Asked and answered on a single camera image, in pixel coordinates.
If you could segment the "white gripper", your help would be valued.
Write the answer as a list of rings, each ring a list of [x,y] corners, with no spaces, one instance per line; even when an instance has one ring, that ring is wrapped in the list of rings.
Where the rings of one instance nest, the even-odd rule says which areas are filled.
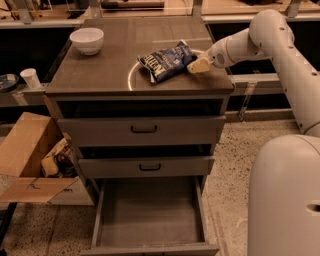
[[[221,39],[215,42],[207,51],[208,58],[201,57],[187,66],[189,73],[198,74],[208,72],[212,64],[217,68],[226,68],[231,65],[227,52],[227,40]]]

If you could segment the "white robot base body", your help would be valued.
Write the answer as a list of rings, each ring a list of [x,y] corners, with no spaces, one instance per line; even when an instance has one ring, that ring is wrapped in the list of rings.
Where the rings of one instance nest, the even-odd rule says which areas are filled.
[[[248,256],[320,256],[320,139],[287,135],[255,157]]]

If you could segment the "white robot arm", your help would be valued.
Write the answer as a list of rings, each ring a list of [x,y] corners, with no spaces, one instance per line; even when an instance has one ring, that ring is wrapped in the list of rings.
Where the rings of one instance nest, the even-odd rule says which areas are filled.
[[[187,69],[204,73],[213,66],[260,59],[271,61],[301,133],[320,137],[320,74],[295,47],[293,32],[279,12],[259,12],[247,29],[215,42]]]

